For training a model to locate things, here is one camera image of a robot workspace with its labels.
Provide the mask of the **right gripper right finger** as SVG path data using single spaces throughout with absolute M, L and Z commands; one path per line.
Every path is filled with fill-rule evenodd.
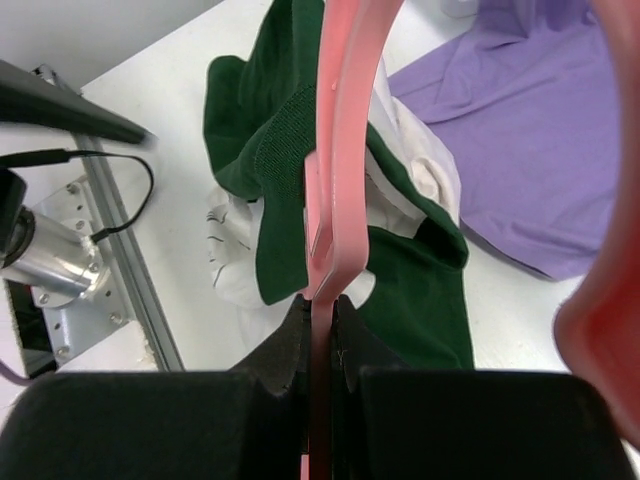
M 332 325 L 336 479 L 632 479 L 604 400 L 567 374 L 412 368 L 351 301 Z

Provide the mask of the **pink hanger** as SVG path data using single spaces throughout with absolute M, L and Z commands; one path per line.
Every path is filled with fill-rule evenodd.
M 329 351 L 333 305 L 369 256 L 365 145 L 378 62 L 397 1 L 330 1 L 317 70 L 316 149 L 305 161 L 311 301 L 308 477 L 332 469 Z M 639 441 L 639 5 L 599 1 L 621 103 L 619 190 L 603 247 L 558 311 L 554 338 L 569 369 L 607 401 L 619 431 Z

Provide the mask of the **white and green t-shirt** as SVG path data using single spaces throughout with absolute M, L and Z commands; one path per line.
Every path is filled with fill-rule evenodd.
M 207 72 L 212 284 L 250 346 L 293 297 L 348 296 L 416 368 L 474 365 L 452 155 L 389 91 L 396 1 L 275 1 Z

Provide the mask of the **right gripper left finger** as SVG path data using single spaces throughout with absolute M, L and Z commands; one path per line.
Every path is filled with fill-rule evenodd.
M 1 433 L 5 479 L 305 479 L 310 304 L 227 371 L 58 373 Z

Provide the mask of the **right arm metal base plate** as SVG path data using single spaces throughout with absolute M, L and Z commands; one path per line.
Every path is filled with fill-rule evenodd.
M 44 315 L 58 365 L 136 321 L 162 371 L 183 362 L 142 258 L 129 215 L 100 142 L 145 145 L 145 128 L 83 98 L 47 66 L 29 73 L 1 64 L 1 121 L 71 134 L 75 149 L 1 157 L 1 277 L 27 286 Z M 21 168 L 78 159 L 83 178 L 39 207 L 26 206 Z

